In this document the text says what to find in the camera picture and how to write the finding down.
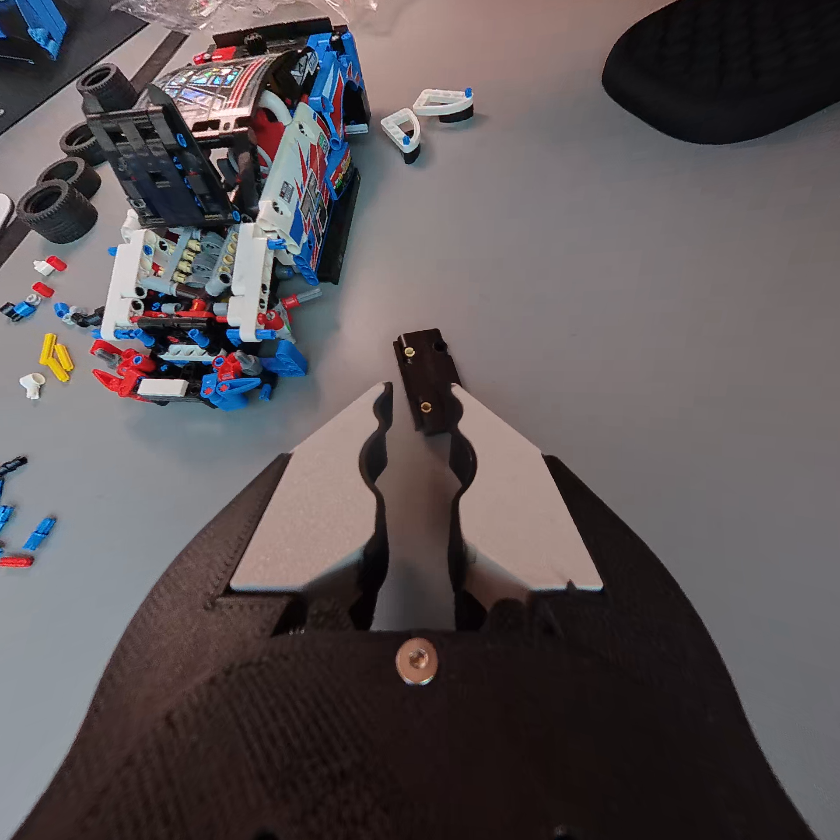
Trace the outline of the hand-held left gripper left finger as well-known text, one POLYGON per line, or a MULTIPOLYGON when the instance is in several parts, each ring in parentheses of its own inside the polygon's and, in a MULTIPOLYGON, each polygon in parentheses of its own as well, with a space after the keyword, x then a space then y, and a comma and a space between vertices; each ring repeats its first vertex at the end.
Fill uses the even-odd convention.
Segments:
POLYGON ((228 584, 245 595, 284 595, 310 608, 335 602, 371 628, 389 568, 385 502, 393 384, 375 384, 289 453, 228 584))

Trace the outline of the black brick assembly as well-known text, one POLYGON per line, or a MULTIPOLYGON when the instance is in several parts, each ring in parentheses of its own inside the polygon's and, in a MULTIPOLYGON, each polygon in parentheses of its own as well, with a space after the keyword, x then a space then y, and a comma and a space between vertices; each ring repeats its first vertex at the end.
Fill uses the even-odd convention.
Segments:
POLYGON ((426 437, 449 432, 451 385, 460 385, 455 361, 439 329, 404 332, 393 343, 416 431, 426 437))

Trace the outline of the white curved brick piece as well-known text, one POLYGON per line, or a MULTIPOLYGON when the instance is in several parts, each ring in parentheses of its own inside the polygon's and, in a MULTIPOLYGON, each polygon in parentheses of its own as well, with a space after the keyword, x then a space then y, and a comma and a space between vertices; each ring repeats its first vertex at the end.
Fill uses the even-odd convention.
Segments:
POLYGON ((474 116, 474 92, 426 88, 417 96, 412 110, 417 117, 437 118, 441 123, 458 123, 474 116))
POLYGON ((421 126, 415 111, 401 108, 381 119, 381 128, 401 152, 403 162, 413 164, 421 150, 421 126))

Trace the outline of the toy brick race car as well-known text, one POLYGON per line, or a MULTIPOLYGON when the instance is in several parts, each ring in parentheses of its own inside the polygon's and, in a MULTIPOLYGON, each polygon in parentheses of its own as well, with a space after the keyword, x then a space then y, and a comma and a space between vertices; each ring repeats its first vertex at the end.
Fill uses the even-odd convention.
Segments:
POLYGON ((308 373, 289 310, 340 281, 371 111, 354 37, 327 18, 216 35, 131 110, 86 116, 129 211, 96 379, 223 411, 308 373))

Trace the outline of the black rubber toy tyre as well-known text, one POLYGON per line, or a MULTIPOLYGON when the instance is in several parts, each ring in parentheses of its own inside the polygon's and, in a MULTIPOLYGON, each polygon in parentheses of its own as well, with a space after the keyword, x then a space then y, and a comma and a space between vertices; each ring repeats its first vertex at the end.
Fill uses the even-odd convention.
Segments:
POLYGON ((17 217, 49 242, 67 245, 95 227, 98 210, 73 185, 54 179, 35 185, 20 198, 17 217))
POLYGON ((36 184, 61 181, 73 186, 88 200, 99 191, 102 180, 99 173, 87 161, 78 156, 66 156, 48 165, 39 175, 36 184))
POLYGON ((140 97, 132 81, 112 63, 87 70, 77 79, 76 88, 82 98, 82 113, 86 116, 131 110, 140 97))
POLYGON ((79 122, 68 129, 59 139, 59 149, 63 154, 80 158, 93 167, 107 161, 87 122, 79 122))

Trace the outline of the clear plastic bag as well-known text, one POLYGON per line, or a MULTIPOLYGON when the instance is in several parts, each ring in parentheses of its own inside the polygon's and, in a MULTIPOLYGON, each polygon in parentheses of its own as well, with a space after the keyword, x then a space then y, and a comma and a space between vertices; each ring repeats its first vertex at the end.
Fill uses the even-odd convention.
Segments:
POLYGON ((310 18, 386 32, 411 5, 409 1, 118 1, 109 7, 171 32, 220 35, 310 18))

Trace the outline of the blue grey connector cluster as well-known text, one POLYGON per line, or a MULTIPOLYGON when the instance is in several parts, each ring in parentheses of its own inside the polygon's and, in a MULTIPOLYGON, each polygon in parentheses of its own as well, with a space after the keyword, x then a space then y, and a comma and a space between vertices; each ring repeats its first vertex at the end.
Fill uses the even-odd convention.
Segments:
POLYGON ((102 325, 105 309, 105 306, 100 306, 88 311, 84 308, 70 306, 65 302, 53 304, 54 313, 59 320, 80 329, 99 329, 102 325))

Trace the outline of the pile of blue connector pins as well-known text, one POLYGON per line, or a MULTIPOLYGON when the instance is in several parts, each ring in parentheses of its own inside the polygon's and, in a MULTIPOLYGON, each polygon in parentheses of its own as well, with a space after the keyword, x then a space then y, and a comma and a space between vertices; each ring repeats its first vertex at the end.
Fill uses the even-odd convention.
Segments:
MULTIPOLYGON (((1 464, 1 501, 4 499, 6 480, 28 464, 26 455, 18 455, 1 464)), ((1 544, 1 568, 3 570, 28 570, 35 564, 35 556, 43 543, 50 536, 57 523, 54 517, 43 518, 28 535, 23 548, 15 553, 8 553, 5 544, 1 544)))

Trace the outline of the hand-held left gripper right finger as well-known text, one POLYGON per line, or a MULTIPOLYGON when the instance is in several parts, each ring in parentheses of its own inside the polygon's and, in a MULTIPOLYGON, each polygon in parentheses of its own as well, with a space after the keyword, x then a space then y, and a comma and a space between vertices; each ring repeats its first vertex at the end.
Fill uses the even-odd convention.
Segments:
POLYGON ((540 448, 462 385, 449 388, 456 628, 480 629, 499 602, 529 606, 540 595, 601 592, 602 577, 540 448))

